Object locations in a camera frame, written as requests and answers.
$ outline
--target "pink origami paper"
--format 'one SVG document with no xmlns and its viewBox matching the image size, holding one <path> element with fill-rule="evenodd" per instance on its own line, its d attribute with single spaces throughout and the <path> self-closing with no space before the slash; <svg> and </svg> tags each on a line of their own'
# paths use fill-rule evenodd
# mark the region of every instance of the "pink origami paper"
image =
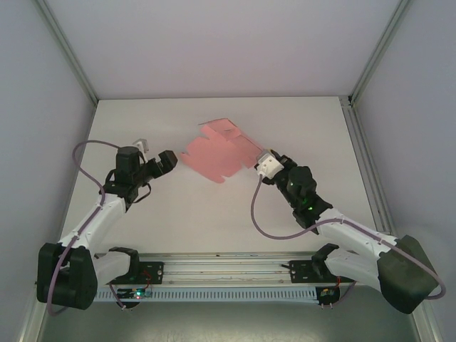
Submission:
<svg viewBox="0 0 456 342">
<path fill-rule="evenodd" d="M 263 151 L 228 119 L 217 119 L 205 123 L 201 132 L 207 138 L 198 137 L 187 145 L 187 152 L 180 159 L 196 172 L 216 183 L 231 177 L 242 169 L 255 166 Z"/>
</svg>

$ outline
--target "white wall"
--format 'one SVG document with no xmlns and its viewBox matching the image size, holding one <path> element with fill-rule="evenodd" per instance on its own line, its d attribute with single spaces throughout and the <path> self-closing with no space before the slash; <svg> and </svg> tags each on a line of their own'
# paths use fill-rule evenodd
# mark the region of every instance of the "white wall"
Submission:
<svg viewBox="0 0 456 342">
<path fill-rule="evenodd" d="M 101 99 L 348 95 L 398 0 L 48 0 Z"/>
<path fill-rule="evenodd" d="M 0 1 L 0 331 L 14 341 L 74 180 L 93 106 L 29 0 Z"/>
<path fill-rule="evenodd" d="M 433 304 L 456 341 L 456 1 L 417 0 L 361 99 L 398 232 L 418 238 L 448 286 Z"/>
</svg>

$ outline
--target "black cover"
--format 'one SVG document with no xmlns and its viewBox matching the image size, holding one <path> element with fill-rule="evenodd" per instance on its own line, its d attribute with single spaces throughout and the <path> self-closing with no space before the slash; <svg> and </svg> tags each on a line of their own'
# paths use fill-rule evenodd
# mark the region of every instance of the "black cover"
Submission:
<svg viewBox="0 0 456 342">
<path fill-rule="evenodd" d="M 44 244 L 40 249 L 36 298 L 41 303 L 48 301 L 52 274 L 64 249 L 61 244 Z M 68 262 L 71 267 L 63 268 L 58 273 L 52 304 L 86 310 L 92 304 L 98 288 L 90 252 L 84 247 L 72 249 L 63 265 Z"/>
<path fill-rule="evenodd" d="M 420 243 L 405 235 L 396 240 L 402 249 L 434 271 Z M 377 261 L 378 280 L 385 299 L 400 312 L 411 314 L 413 310 L 434 290 L 438 283 L 426 271 L 392 249 L 381 253 Z"/>
</svg>

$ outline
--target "cable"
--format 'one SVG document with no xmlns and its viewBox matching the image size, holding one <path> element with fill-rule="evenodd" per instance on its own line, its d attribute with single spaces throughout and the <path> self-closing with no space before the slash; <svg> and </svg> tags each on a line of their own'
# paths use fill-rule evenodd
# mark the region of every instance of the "cable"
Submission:
<svg viewBox="0 0 456 342">
<path fill-rule="evenodd" d="M 111 147 L 114 147 L 114 148 L 117 148 L 119 149 L 120 147 L 117 146 L 117 145 L 114 145 L 114 144 L 111 144 L 110 142 L 106 142 L 106 141 L 101 141 L 101 140 L 86 140 L 86 141 L 83 141 L 83 142 L 80 142 L 78 143 L 74 148 L 73 148 L 73 153 L 71 154 L 71 157 L 73 158 L 73 162 L 74 164 L 76 165 L 76 168 L 81 171 L 81 173 L 83 175 L 85 175 L 89 180 L 91 180 L 92 182 L 94 182 L 98 188 L 100 189 L 100 193 L 101 193 L 101 199 L 100 199 L 100 205 L 97 206 L 95 208 L 95 210 L 93 210 L 92 214 L 89 216 L 89 218 L 87 218 L 87 220 L 81 225 L 81 228 L 79 228 L 78 230 L 78 234 L 75 235 L 71 240 L 70 240 L 70 243 L 68 244 L 68 246 L 65 248 L 65 250 L 63 251 L 62 255 L 60 255 L 60 258 L 59 260 L 57 261 L 57 265 L 56 265 L 56 268 L 54 269 L 54 273 L 52 274 L 52 278 L 51 278 L 51 283 L 49 284 L 49 291 L 48 291 L 48 299 L 47 299 L 47 304 L 46 304 L 46 308 L 47 308 L 47 311 L 49 313 L 50 316 L 57 316 L 58 314 L 60 314 L 61 312 L 63 312 L 66 308 L 62 308 L 61 310 L 57 311 L 57 312 L 54 312 L 54 310 L 52 309 L 52 296 L 53 296 L 53 293 L 54 293 L 54 289 L 56 287 L 56 282 L 57 282 L 57 276 L 58 276 L 58 273 L 60 271 L 60 268 L 62 267 L 62 264 L 63 264 L 63 261 L 65 260 L 66 256 L 68 255 L 69 251 L 71 250 L 71 247 L 75 244 L 75 242 L 78 240 L 78 237 L 82 234 L 82 232 L 84 231 L 84 229 L 88 226 L 88 224 L 93 220 L 93 218 L 97 215 L 97 213 L 101 210 L 101 207 L 104 205 L 105 203 L 105 198 L 106 198 L 106 193 L 105 193 L 105 190 L 103 189 L 103 186 L 102 184 L 97 181 L 94 177 L 92 177 L 91 175 L 89 175 L 82 167 L 81 167 L 81 164 L 78 162 L 78 160 L 76 159 L 76 152 L 79 150 L 80 147 L 82 146 L 85 146 L 87 145 L 88 143 L 97 143 L 97 144 L 102 144 L 102 145 L 107 145 L 107 146 L 111 146 Z"/>
<path fill-rule="evenodd" d="M 142 271 L 142 274 L 144 274 L 147 277 L 147 285 L 143 289 L 144 291 L 147 290 L 147 288 L 150 286 L 150 280 L 152 280 L 152 276 L 147 272 L 146 270 Z"/>
<path fill-rule="evenodd" d="M 336 285 L 334 286 L 334 290 L 338 289 L 340 285 L 341 285 L 341 278 L 338 276 L 338 277 L 337 277 L 337 283 L 336 283 Z"/>
<path fill-rule="evenodd" d="M 135 200 L 135 201 L 133 202 L 133 204 L 136 204 L 136 203 L 141 202 L 143 199 L 145 199 L 147 196 L 150 195 L 150 193 L 152 192 L 152 187 L 150 186 L 149 183 L 145 183 L 145 186 L 149 188 L 149 191 L 148 191 L 147 194 L 145 194 L 144 196 L 142 196 L 142 197 L 138 198 L 137 200 Z"/>
<path fill-rule="evenodd" d="M 259 188 L 261 187 L 262 180 L 263 180 L 263 176 L 260 175 L 258 185 L 256 186 L 254 196 L 252 197 L 252 203 L 250 205 L 250 216 L 252 218 L 252 222 L 253 222 L 256 230 L 258 230 L 258 232 L 260 232 L 260 234 L 262 234 L 265 237 L 268 237 L 270 239 L 274 239 L 274 240 L 289 240 L 289 239 L 294 239 L 296 237 L 300 237 L 301 235 L 304 235 L 305 233 L 310 232 L 311 230 L 314 230 L 315 228 L 321 226 L 322 224 L 335 223 L 335 222 L 341 223 L 341 224 L 346 224 L 347 226 L 350 226 L 350 227 L 354 228 L 355 230 L 367 235 L 371 239 L 376 240 L 379 244 L 383 244 L 383 245 L 387 246 L 388 248 L 392 249 L 394 252 L 399 253 L 401 256 L 408 259 L 409 261 L 414 263 L 416 266 L 423 269 L 426 273 L 431 275 L 431 277 L 434 278 L 434 280 L 436 280 L 436 282 L 439 284 L 440 293 L 433 295 L 433 296 L 428 296 L 426 299 L 428 299 L 428 300 L 440 299 L 446 294 L 447 288 L 446 288 L 445 284 L 443 283 L 443 280 L 432 269 L 430 269 L 429 267 L 424 265 L 421 261 L 415 259 L 413 256 L 405 253 L 402 249 L 399 249 L 396 246 L 390 244 L 389 242 L 384 241 L 383 239 L 381 239 L 381 237 L 378 237 L 377 235 L 369 232 L 368 230 L 365 230 L 364 228 L 357 225 L 355 222 L 352 222 L 348 219 L 336 219 L 336 218 L 324 219 L 323 221 L 317 222 L 314 225 L 310 226 L 309 228 L 306 228 L 305 230 L 302 230 L 298 233 L 288 235 L 285 237 L 276 237 L 274 235 L 270 235 L 270 234 L 266 233 L 263 229 L 260 228 L 257 221 L 255 220 L 255 215 L 254 215 L 255 202 L 257 200 L 257 196 L 258 196 Z"/>
<path fill-rule="evenodd" d="M 344 294 L 342 295 L 341 298 L 339 298 L 339 300 L 334 303 L 332 306 L 331 305 L 325 305 L 324 307 L 325 308 L 333 308 L 334 306 L 337 306 L 339 305 L 340 303 L 342 303 L 343 301 L 345 301 L 348 297 L 348 295 L 352 292 L 352 290 L 355 288 L 355 285 L 356 285 L 356 281 L 354 281 L 353 283 L 351 283 L 348 288 L 346 289 L 346 291 L 344 292 Z"/>
<path fill-rule="evenodd" d="M 122 301 L 120 300 L 119 296 L 115 292 L 115 289 L 111 283 L 109 283 L 109 288 L 111 289 L 111 292 L 114 295 L 115 301 L 117 301 L 117 305 L 119 305 L 122 308 L 122 310 L 125 309 L 127 306 L 124 303 L 122 303 Z"/>
</svg>

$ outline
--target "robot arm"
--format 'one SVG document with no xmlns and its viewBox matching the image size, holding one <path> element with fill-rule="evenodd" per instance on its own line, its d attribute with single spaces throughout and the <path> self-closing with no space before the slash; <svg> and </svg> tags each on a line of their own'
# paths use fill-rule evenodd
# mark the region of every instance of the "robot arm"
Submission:
<svg viewBox="0 0 456 342">
<path fill-rule="evenodd" d="M 100 259 L 94 259 L 94 256 L 109 229 L 132 204 L 138 202 L 139 188 L 147 186 L 150 190 L 149 181 L 167 174 L 177 164 L 172 151 L 164 151 L 159 157 L 160 161 L 146 161 L 137 147 L 118 149 L 115 169 L 108 173 L 103 185 L 103 205 L 100 205 L 99 200 L 87 217 L 57 244 L 47 243 L 41 247 L 37 278 L 37 299 L 40 302 L 47 302 L 48 293 L 53 287 L 53 304 L 86 309 L 92 304 L 99 284 L 107 284 L 122 275 L 138 275 L 138 251 L 114 247 Z M 69 246 L 71 248 L 65 255 L 62 266 L 56 270 L 60 256 Z M 53 283 L 54 272 L 58 273 Z"/>
<path fill-rule="evenodd" d="M 406 314 L 438 286 L 434 276 L 403 256 L 408 254 L 435 273 L 417 240 L 407 235 L 402 239 L 385 235 L 344 217 L 316 194 L 316 181 L 308 167 L 268 151 L 260 156 L 256 168 L 263 183 L 276 185 L 301 227 L 316 224 L 312 232 L 333 242 L 313 256 L 317 274 L 344 276 L 373 287 Z"/>
</svg>

